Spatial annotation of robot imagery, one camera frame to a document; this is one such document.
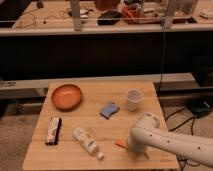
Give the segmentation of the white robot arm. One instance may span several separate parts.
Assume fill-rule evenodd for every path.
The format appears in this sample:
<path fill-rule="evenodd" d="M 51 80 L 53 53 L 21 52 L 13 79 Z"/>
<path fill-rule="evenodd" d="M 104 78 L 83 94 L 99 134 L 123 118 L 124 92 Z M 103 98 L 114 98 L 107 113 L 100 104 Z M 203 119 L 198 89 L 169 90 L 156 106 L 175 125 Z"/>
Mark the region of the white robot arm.
<path fill-rule="evenodd" d="M 128 148 L 144 153 L 151 146 L 213 168 L 213 139 L 169 132 L 159 125 L 155 114 L 143 114 L 130 129 Z"/>

